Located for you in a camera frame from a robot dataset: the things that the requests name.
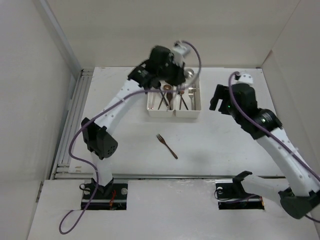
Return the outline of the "silver fork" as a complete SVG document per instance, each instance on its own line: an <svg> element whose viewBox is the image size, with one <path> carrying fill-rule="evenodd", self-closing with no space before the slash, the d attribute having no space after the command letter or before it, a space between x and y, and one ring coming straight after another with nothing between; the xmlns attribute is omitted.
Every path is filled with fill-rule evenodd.
<svg viewBox="0 0 320 240"><path fill-rule="evenodd" d="M194 89L189 88L188 89L188 96L190 98L190 104L191 104L191 110L193 111L195 109L195 103L194 103Z"/></svg>
<svg viewBox="0 0 320 240"><path fill-rule="evenodd" d="M196 92L197 92L197 87L196 87L196 84L194 83L192 85L192 91L193 91L193 109L196 110L197 107L196 107Z"/></svg>

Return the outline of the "copper spoon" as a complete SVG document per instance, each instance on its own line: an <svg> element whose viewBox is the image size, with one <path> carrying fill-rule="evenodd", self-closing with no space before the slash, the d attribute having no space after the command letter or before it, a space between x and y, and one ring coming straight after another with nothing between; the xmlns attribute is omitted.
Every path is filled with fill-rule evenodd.
<svg viewBox="0 0 320 240"><path fill-rule="evenodd" d="M165 84L165 85L163 86L163 89L164 89L164 90L170 90L171 88L172 88L172 86L169 85L169 84ZM167 108L170 108L170 104L167 102L166 97L165 97L165 94L162 93L162 92L161 92L160 94L161 94L161 100L160 100L160 103L159 103L157 109L159 110L159 109L161 108L163 102L165 103L165 105L166 105Z"/></svg>

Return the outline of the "silver spoon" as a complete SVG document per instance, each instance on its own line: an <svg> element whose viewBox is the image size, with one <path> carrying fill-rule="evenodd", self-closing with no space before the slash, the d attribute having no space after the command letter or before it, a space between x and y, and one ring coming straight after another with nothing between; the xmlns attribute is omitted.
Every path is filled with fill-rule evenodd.
<svg viewBox="0 0 320 240"><path fill-rule="evenodd" d="M184 70L184 77L186 79L192 79L195 76L195 71L192 68L186 68Z"/></svg>

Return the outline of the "brown spoon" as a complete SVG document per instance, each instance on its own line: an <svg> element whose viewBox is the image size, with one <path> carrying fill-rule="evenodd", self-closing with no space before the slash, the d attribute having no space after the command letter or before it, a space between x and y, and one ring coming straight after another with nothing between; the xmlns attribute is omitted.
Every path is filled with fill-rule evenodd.
<svg viewBox="0 0 320 240"><path fill-rule="evenodd" d="M171 111L172 110L172 99L173 99L173 94L171 92L166 93L166 98L168 102L168 108Z"/></svg>

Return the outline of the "black fork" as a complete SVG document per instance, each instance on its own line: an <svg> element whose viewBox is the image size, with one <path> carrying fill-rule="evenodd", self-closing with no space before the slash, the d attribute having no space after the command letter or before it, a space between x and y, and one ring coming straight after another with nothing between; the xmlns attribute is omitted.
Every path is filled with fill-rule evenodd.
<svg viewBox="0 0 320 240"><path fill-rule="evenodd" d="M186 110L188 110L189 108L188 108L188 106L187 106L187 104L186 104L186 102L185 102L185 100L184 100L184 97L183 97L183 99L182 99L182 105L184 105L184 108L186 109Z"/></svg>

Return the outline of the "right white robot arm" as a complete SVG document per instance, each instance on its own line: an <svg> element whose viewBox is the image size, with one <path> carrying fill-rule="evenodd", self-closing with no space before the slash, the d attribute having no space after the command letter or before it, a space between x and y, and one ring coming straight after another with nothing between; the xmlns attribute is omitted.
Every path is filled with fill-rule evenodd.
<svg viewBox="0 0 320 240"><path fill-rule="evenodd" d="M301 219L320 204L320 181L290 143L281 121L269 109L258 107L256 93L247 83L217 85L211 111L230 115L271 156L286 178L281 184L243 171L232 178L229 192L236 200L258 195L279 204L294 219Z"/></svg>

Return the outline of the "beige spoon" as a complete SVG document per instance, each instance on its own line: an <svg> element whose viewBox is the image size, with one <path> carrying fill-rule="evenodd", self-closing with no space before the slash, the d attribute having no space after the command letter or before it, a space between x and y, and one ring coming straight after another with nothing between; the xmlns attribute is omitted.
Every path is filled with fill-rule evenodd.
<svg viewBox="0 0 320 240"><path fill-rule="evenodd" d="M153 109L154 109L155 100L156 100L156 96L153 95L153 96L150 98L149 102L148 102L148 107L147 107L148 110L153 110Z"/></svg>

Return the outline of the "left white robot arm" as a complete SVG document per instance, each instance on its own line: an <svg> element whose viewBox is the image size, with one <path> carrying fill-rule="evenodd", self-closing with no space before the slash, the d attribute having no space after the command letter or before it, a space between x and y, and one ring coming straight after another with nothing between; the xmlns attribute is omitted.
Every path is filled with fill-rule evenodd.
<svg viewBox="0 0 320 240"><path fill-rule="evenodd" d="M190 48L180 43L171 49L156 45L148 59L128 74L119 92L101 113L82 120L83 141L97 158L92 184L100 198L107 198L112 192L112 170L105 159L111 157L118 147L113 133L120 120L147 92L173 93L175 87L185 83L185 57L189 53Z"/></svg>

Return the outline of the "black spoon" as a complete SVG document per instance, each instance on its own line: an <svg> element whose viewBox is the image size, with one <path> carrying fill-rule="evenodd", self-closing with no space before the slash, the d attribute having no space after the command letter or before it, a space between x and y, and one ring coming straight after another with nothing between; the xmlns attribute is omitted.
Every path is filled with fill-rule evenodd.
<svg viewBox="0 0 320 240"><path fill-rule="evenodd" d="M158 90L159 90L160 96L161 96L161 100L160 100L158 109L160 109L160 107L162 106L163 103L164 103L165 106L168 108L168 107L169 107L169 106L168 106L168 102L167 102L167 100L166 100L165 94L164 94L163 91L162 91L162 88L159 87Z"/></svg>

